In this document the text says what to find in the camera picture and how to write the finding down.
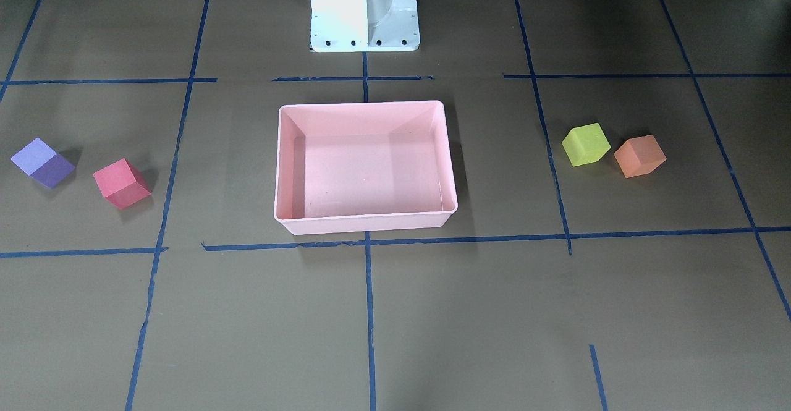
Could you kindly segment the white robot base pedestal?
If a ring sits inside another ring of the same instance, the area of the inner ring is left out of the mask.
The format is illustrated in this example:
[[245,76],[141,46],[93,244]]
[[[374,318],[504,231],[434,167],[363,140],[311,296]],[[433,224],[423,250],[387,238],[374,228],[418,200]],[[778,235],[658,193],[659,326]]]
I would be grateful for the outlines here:
[[311,0],[309,46],[317,53],[416,51],[417,0]]

